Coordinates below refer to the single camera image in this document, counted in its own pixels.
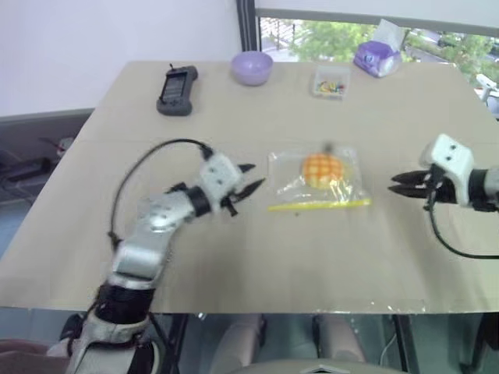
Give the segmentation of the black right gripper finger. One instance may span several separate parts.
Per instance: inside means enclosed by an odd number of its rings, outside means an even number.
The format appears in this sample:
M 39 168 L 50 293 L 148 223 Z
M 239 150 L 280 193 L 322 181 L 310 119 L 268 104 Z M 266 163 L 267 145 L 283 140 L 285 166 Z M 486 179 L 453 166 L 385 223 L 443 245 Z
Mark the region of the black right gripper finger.
M 409 198 L 427 198 L 428 191 L 425 186 L 418 185 L 392 185 L 388 189 L 396 194 Z
M 393 176 L 391 180 L 399 184 L 424 184 L 427 175 L 428 171 L 407 171 Z

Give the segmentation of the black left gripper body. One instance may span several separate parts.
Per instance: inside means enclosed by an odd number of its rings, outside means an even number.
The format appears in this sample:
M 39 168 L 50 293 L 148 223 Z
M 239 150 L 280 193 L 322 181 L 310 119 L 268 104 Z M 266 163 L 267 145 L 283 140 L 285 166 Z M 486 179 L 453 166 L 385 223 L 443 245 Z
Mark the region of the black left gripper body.
M 221 208 L 226 209 L 231 216 L 236 216 L 239 212 L 235 208 L 235 204 L 243 201 L 249 195 L 249 186 L 245 187 L 241 192 L 229 193 L 221 200 Z

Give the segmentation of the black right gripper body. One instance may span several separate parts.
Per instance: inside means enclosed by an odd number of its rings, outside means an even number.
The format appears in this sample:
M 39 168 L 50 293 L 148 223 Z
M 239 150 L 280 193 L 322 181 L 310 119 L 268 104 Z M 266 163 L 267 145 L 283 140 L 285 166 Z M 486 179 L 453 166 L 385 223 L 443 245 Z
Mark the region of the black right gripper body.
M 424 179 L 426 187 L 426 200 L 428 205 L 435 203 L 456 204 L 455 186 L 445 176 L 445 170 L 436 164 L 430 165 L 430 169 Z

